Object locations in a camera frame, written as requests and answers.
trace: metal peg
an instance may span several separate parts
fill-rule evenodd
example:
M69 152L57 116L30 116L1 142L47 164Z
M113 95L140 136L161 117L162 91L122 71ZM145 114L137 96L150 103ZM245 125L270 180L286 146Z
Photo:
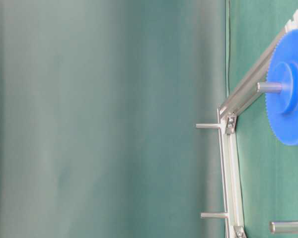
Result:
M209 124L207 124L207 123L197 123L196 125L195 125L195 127L197 128L197 129L220 129L220 127L221 127L221 124L218 124L218 123L209 123Z
M298 221L293 222L270 222L272 234L298 234Z
M226 212L201 212L201 218L228 218Z
M256 84L256 91L258 93L280 93L281 90L281 83L258 82Z

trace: blue plastic gear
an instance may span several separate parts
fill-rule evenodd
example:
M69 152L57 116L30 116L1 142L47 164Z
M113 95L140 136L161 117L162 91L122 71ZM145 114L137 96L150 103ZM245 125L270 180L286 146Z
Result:
M266 93L266 111L276 137L298 145L298 30L286 34L271 58L267 82L282 84L280 93Z

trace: bracket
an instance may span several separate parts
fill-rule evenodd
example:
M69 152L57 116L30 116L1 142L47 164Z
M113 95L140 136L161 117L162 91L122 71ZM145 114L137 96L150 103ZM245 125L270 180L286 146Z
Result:
M298 10L280 33L245 74L235 90L218 108L218 123L196 124L196 128L218 129L221 153L224 212L201 213L201 218L225 219L225 238L247 238L240 187L235 126L237 117L262 93L278 92L280 85L264 83L270 58L280 39L289 31L298 29Z

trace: screw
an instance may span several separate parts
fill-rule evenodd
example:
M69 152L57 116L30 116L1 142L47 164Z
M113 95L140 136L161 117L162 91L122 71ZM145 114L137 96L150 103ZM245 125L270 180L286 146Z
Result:
M237 237L242 237L243 236L243 232L236 232Z

